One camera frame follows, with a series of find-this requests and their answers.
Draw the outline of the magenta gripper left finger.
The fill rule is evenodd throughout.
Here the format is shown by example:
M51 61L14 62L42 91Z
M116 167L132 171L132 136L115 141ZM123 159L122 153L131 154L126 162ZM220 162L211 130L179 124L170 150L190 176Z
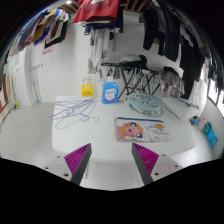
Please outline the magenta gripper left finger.
M86 144L71 153L67 154L64 159L71 171L71 182L79 185L87 168L90 156L92 154L91 144Z

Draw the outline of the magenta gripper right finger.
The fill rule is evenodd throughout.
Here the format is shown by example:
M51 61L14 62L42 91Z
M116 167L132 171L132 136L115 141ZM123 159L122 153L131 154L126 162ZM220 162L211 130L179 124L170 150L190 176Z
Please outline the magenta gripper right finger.
M151 173L159 155L137 143L132 144L132 155L144 185L153 182Z

